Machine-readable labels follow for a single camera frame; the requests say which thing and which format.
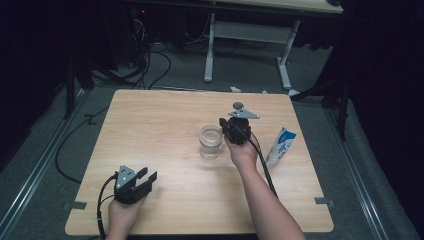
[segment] gray carpet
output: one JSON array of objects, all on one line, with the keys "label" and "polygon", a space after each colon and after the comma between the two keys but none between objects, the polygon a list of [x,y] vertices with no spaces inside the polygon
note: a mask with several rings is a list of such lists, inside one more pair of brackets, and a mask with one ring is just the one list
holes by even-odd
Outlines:
[{"label": "gray carpet", "polygon": [[[154,47],[154,50],[160,49],[164,49],[164,46]],[[281,49],[279,45],[270,45],[261,49],[244,46],[233,51],[231,46],[218,46],[217,50],[220,52],[232,52],[230,54],[216,53],[214,79],[211,83],[204,83],[206,51],[191,48],[185,48],[183,51],[169,47],[162,53],[171,60],[170,71],[153,86],[153,89],[178,87],[228,92],[230,86],[235,86],[242,92],[261,92],[264,88],[269,93],[286,94],[287,91],[282,88],[276,67],[275,58],[279,55],[279,49]],[[293,88],[302,91],[312,87],[330,52],[331,49],[312,51],[308,47],[292,49],[287,68]],[[145,86],[164,73],[167,67],[168,61],[165,57],[152,53],[150,68],[144,78]],[[123,67],[120,74],[126,71],[129,70]],[[86,114],[95,114],[107,107],[113,93],[120,88],[125,87],[107,81],[96,81],[96,87],[89,94],[83,94],[88,97],[76,112],[69,130],[87,120]],[[62,123],[65,99],[65,91],[62,90],[33,126],[30,136],[14,159],[1,173],[0,180],[3,184],[0,186],[2,193],[0,216],[6,215],[56,129]],[[293,105],[324,195],[331,201],[329,209],[335,228],[330,233],[307,233],[307,237],[309,239],[374,239],[372,228],[369,226],[352,184],[340,141],[334,133],[334,124],[329,117],[336,110],[322,109],[319,99],[320,97],[308,97],[294,102]],[[93,118],[95,124],[84,124],[78,128],[63,145],[59,152],[59,165],[69,176],[82,179],[105,113]],[[375,161],[351,104],[346,137],[347,141],[343,144],[350,150],[370,196],[376,204],[388,238],[419,239]],[[65,233],[64,228],[70,211],[68,204],[74,200],[79,186],[58,173],[54,160],[50,160],[49,164],[22,215],[14,224],[9,239],[89,238],[89,236],[68,236]],[[252,238],[252,236],[239,237],[240,239]],[[218,239],[219,237],[191,236],[190,239],[192,238]],[[147,236],[143,239],[189,239],[189,237]]]}]

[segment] wooden table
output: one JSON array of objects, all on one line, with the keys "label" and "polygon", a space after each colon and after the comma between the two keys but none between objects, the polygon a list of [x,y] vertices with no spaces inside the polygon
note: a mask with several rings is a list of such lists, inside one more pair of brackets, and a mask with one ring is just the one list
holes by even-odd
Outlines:
[{"label": "wooden table", "polygon": [[[93,150],[66,224],[70,235],[98,234],[96,205],[100,188],[124,164],[133,170],[158,172],[131,234],[253,233],[240,176],[225,143],[217,159],[199,155],[199,132],[228,119],[233,102],[259,114],[250,120],[264,156],[282,127],[297,134],[293,145],[269,169],[281,202],[304,232],[329,232],[327,205],[290,98],[282,94],[118,90]],[[262,166],[258,169],[263,176]],[[113,193],[113,184],[104,197]],[[107,206],[102,205],[107,230]]]}]

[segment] small object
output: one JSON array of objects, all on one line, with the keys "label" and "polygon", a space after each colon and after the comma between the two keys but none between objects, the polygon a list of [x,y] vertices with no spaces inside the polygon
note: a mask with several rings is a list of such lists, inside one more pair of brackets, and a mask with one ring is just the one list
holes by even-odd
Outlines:
[{"label": "small object", "polygon": [[233,103],[233,108],[236,111],[232,111],[229,112],[228,115],[232,116],[232,117],[236,117],[236,118],[250,118],[250,119],[259,119],[260,116],[257,114],[254,114],[252,112],[250,112],[249,110],[244,108],[243,103],[241,102],[235,102]]},{"label": "small object", "polygon": [[200,156],[212,160],[221,153],[221,143],[224,139],[221,128],[215,125],[206,125],[200,131]]},{"label": "small object", "polygon": [[230,88],[231,88],[231,92],[235,92],[235,93],[240,93],[241,92],[241,90],[238,89],[238,88],[236,88],[236,87],[231,86]]},{"label": "small object", "polygon": [[297,95],[297,94],[299,94],[300,92],[298,92],[298,91],[296,91],[296,90],[294,90],[294,89],[290,89],[289,90],[289,97],[293,97],[293,96],[295,96],[295,95]]},{"label": "small object", "polygon": [[280,159],[283,158],[284,154],[289,150],[295,137],[295,133],[287,131],[287,129],[284,127],[281,129],[280,133],[275,139],[274,145],[272,146],[267,156],[266,165],[268,167],[276,165]]}]

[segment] floor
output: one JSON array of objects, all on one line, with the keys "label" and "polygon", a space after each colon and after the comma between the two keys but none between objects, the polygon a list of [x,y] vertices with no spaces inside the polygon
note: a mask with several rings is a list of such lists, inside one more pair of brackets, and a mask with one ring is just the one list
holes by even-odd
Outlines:
[{"label": "floor", "polygon": [[[206,50],[154,45],[151,64],[136,88],[287,94],[282,88],[276,57],[279,45],[217,46],[214,79],[203,82]],[[304,91],[315,84],[330,49],[293,48],[287,65],[292,87]],[[123,66],[119,74],[128,71]],[[117,89],[128,88],[95,80],[92,91],[77,91],[77,109],[64,120],[64,89],[36,122],[15,158],[1,173],[1,239],[88,239],[69,236],[64,226],[101,130],[105,112]],[[323,109],[320,97],[293,102],[335,228],[330,233],[307,233],[309,239],[419,239],[369,149],[352,104],[346,141],[335,131],[337,108]],[[142,239],[219,239],[231,236],[145,236]]]}]

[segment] human hand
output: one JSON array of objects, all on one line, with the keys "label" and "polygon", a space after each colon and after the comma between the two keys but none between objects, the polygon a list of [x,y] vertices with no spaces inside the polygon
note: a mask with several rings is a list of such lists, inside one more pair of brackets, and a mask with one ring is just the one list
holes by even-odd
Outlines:
[{"label": "human hand", "polygon": [[110,202],[109,231],[106,239],[121,240],[127,238],[128,233],[137,220],[138,212],[146,197],[131,205],[123,204],[116,200]]},{"label": "human hand", "polygon": [[[256,170],[256,160],[258,158],[258,152],[253,145],[247,141],[243,145],[236,145],[231,143],[227,137],[224,138],[227,143],[228,149],[230,150],[231,160],[236,165],[239,171],[245,169]],[[255,138],[251,139],[256,146],[258,146]]]}]

